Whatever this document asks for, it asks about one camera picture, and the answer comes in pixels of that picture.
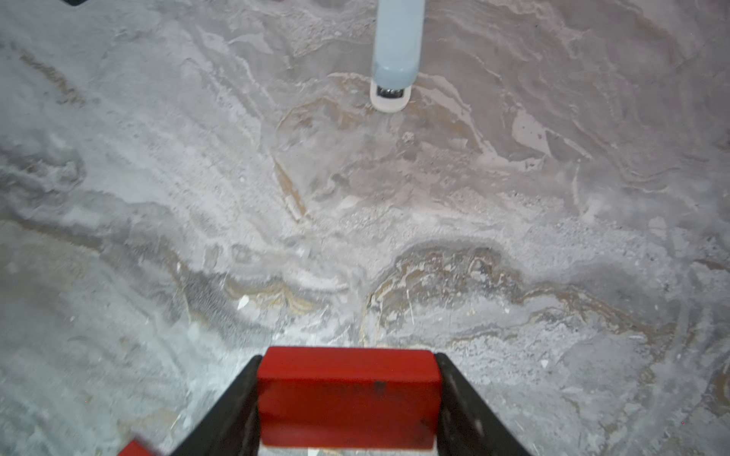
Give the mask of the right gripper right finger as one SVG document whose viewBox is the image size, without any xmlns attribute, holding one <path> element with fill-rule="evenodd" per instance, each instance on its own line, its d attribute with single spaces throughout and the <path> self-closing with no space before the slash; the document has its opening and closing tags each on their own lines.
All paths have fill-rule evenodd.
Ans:
<svg viewBox="0 0 730 456">
<path fill-rule="evenodd" d="M 440 456 L 530 456 L 445 353 L 435 360 L 442 377 L 436 430 Z"/>
</svg>

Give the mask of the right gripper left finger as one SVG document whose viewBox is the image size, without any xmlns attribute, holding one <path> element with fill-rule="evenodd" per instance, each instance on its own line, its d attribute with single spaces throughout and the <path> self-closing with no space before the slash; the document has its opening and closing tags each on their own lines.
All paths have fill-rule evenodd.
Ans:
<svg viewBox="0 0 730 456">
<path fill-rule="evenodd" d="M 172 456 L 257 456 L 260 449 L 255 355 Z"/>
</svg>

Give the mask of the red block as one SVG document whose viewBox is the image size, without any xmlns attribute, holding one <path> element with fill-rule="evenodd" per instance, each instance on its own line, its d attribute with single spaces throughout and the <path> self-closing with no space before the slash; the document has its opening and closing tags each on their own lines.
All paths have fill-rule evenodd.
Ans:
<svg viewBox="0 0 730 456">
<path fill-rule="evenodd" d="M 431 450 L 442 376 L 423 350 L 271 347 L 257 372 L 262 444 Z"/>
<path fill-rule="evenodd" d="M 118 453 L 118 456 L 158 456 L 159 453 L 150 448 L 145 442 L 134 439 L 126 444 Z"/>
</svg>

